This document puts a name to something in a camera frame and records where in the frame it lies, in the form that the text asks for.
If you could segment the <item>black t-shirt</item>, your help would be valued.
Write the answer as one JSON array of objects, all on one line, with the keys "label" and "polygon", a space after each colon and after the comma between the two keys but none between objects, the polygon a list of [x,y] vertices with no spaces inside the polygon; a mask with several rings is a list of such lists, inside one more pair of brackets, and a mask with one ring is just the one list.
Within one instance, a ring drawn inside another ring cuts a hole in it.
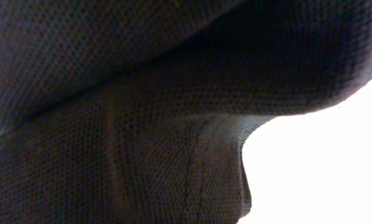
[{"label": "black t-shirt", "polygon": [[0,0],[0,223],[236,223],[269,120],[372,79],[372,0]]}]

